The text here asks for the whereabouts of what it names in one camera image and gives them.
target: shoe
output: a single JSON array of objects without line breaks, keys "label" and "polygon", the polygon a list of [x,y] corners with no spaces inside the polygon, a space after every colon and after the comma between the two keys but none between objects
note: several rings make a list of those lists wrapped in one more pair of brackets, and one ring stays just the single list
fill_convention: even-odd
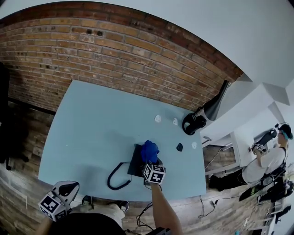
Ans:
[{"label": "shoe", "polygon": [[115,202],[112,202],[111,204],[116,204],[118,205],[118,207],[121,209],[121,211],[126,214],[126,212],[128,211],[129,209],[129,202],[128,201],[115,201]]},{"label": "shoe", "polygon": [[216,176],[212,175],[210,178],[209,178],[209,188],[210,189],[216,189],[216,182],[215,182],[215,178],[217,178]]},{"label": "shoe", "polygon": [[82,200],[82,205],[90,205],[92,206],[93,204],[93,198],[91,196],[84,196],[83,200]]}]

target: blue cloth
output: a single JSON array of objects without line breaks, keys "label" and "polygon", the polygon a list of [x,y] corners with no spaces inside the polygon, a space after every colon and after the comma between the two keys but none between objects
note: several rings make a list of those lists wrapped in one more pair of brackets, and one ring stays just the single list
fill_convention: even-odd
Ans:
[{"label": "blue cloth", "polygon": [[159,149],[156,144],[147,140],[145,144],[142,146],[141,156],[143,162],[157,162],[157,154],[159,153]]}]

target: beige pants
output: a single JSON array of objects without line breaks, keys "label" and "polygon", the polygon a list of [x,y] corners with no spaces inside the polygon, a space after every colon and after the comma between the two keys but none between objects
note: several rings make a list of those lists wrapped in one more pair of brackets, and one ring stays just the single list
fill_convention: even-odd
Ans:
[{"label": "beige pants", "polygon": [[77,207],[74,207],[72,213],[97,213],[102,214],[107,217],[110,217],[113,219],[118,225],[122,228],[121,220],[124,218],[124,213],[121,211],[121,209],[116,204],[109,204],[106,206],[99,205],[94,206],[94,209],[90,205],[79,205]]}]

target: light blue table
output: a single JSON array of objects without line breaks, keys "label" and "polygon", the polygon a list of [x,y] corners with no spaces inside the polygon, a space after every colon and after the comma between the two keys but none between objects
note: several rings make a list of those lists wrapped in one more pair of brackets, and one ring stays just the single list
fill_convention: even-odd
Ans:
[{"label": "light blue table", "polygon": [[[113,200],[150,201],[151,191],[143,179],[113,191],[107,178],[120,162],[132,159],[134,144],[151,140],[166,167],[162,184],[168,200],[203,195],[206,192],[200,135],[186,135],[181,121],[190,111],[142,96],[99,85],[73,81],[54,117],[45,144],[39,179],[80,183],[79,194]],[[156,115],[161,122],[154,121]],[[197,142],[196,149],[192,142]],[[183,151],[177,151],[179,143]],[[130,179],[124,164],[112,177],[118,186]]]}]

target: white shirt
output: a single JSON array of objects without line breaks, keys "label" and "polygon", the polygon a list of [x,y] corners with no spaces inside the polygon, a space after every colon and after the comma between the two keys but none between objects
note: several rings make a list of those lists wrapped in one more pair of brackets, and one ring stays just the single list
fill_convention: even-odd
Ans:
[{"label": "white shirt", "polygon": [[260,158],[261,166],[258,164],[257,158],[254,159],[247,167],[242,171],[242,177],[247,184],[255,185],[264,174],[269,174],[270,172],[277,169],[284,161],[285,151],[282,148],[272,148],[268,150]]}]

